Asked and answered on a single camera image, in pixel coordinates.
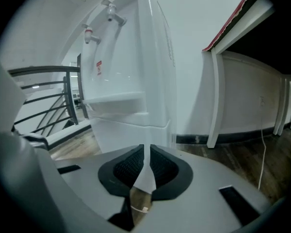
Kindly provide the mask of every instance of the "red label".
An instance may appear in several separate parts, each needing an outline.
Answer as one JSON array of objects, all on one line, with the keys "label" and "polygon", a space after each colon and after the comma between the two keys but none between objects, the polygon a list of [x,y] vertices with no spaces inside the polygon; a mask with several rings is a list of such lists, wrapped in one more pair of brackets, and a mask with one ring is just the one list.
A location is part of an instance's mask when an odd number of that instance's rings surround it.
[{"label": "red label", "polygon": [[101,64],[102,61],[97,62],[96,67],[97,67],[97,76],[101,74]]}]

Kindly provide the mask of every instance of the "red trim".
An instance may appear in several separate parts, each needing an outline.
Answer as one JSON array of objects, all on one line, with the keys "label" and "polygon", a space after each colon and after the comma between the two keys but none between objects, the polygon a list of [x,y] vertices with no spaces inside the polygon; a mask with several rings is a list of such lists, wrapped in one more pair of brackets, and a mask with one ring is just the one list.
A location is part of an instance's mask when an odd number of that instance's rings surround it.
[{"label": "red trim", "polygon": [[219,39],[219,37],[221,36],[221,34],[224,32],[224,30],[227,28],[227,26],[231,23],[231,21],[238,15],[239,11],[242,10],[243,8],[243,4],[246,2],[247,0],[241,0],[241,2],[238,4],[237,8],[234,10],[233,14],[229,17],[229,19],[227,20],[227,22],[224,24],[224,26],[222,27],[222,29],[219,31],[219,33],[215,36],[215,38],[211,41],[211,43],[209,44],[208,47],[206,47],[205,49],[203,49],[203,51],[208,51],[209,49],[212,48],[213,44]]}]

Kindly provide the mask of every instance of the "white water dispenser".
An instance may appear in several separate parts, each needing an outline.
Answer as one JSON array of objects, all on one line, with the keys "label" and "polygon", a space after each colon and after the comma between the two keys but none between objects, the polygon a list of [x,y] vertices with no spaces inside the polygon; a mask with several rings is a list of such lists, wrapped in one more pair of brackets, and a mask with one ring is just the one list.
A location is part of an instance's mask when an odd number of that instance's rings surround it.
[{"label": "white water dispenser", "polygon": [[176,70],[158,1],[103,0],[86,25],[87,36],[101,39],[84,41],[81,63],[83,103],[101,151],[174,147]]}]

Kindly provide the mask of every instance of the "railing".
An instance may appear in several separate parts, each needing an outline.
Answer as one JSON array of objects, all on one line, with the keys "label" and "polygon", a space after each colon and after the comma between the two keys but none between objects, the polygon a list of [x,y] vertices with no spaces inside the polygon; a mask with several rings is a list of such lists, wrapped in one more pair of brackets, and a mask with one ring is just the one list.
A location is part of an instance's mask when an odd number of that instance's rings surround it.
[{"label": "railing", "polygon": [[[54,98],[58,97],[58,99],[52,104],[52,106],[48,110],[44,110],[42,112],[36,113],[34,115],[28,116],[26,118],[23,118],[21,120],[18,120],[14,123],[14,125],[17,125],[21,122],[24,122],[26,120],[29,120],[31,118],[43,115],[43,118],[39,122],[38,126],[36,127],[35,130],[32,131],[32,133],[40,132],[42,131],[41,134],[45,133],[45,130],[48,127],[51,127],[50,130],[47,133],[47,136],[49,136],[54,128],[54,126],[57,123],[60,123],[62,121],[71,119],[75,125],[78,124],[77,116],[75,113],[74,109],[74,99],[72,97],[72,92],[71,92],[71,84],[70,84],[70,73],[71,72],[76,72],[78,74],[78,88],[79,88],[79,94],[80,94],[80,101],[81,101],[81,107],[83,110],[83,114],[85,118],[88,118],[87,111],[85,109],[85,106],[82,104],[83,101],[83,93],[82,93],[82,86],[81,86],[81,76],[80,76],[80,66],[81,66],[81,55],[78,57],[78,67],[65,67],[65,66],[43,66],[43,67],[25,67],[25,68],[18,68],[18,69],[13,69],[9,70],[9,73],[12,77],[16,76],[22,76],[22,75],[28,75],[28,74],[36,74],[36,73],[46,73],[46,72],[65,72],[65,77],[63,78],[62,81],[52,81],[52,82],[44,82],[44,83],[34,83],[31,85],[26,85],[22,86],[21,89],[29,89],[32,88],[35,85],[38,86],[44,86],[44,85],[51,85],[51,84],[60,84],[62,83],[64,85],[63,92],[58,93],[58,94],[53,94],[53,95],[48,95],[32,100],[26,100],[24,104],[28,103],[33,103],[37,102],[40,100],[45,100],[49,98]],[[55,107],[55,105],[60,101],[60,99],[64,98],[63,102]],[[58,110],[63,109],[59,116],[56,117],[56,114]],[[64,114],[64,112],[67,110],[68,116],[65,118],[61,118],[61,116]],[[53,114],[50,116],[48,119],[46,125],[41,126],[43,122],[46,120],[47,116],[49,115],[49,112],[53,112]]]}]

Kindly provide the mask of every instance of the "faucet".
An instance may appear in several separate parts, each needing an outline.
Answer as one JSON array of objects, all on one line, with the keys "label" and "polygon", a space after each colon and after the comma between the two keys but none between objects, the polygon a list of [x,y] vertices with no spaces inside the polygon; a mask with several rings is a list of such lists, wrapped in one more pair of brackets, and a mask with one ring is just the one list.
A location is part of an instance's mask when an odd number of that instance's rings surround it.
[{"label": "faucet", "polygon": [[126,23],[126,18],[120,17],[118,14],[116,14],[116,6],[113,3],[111,3],[109,0],[102,0],[101,4],[107,6],[106,11],[108,21],[112,21],[114,19],[118,22],[119,26],[123,26]]},{"label": "faucet", "polygon": [[82,27],[85,28],[84,39],[85,39],[86,44],[88,44],[91,40],[95,41],[97,45],[101,42],[100,37],[96,37],[92,35],[93,29],[89,25],[82,23]]}]

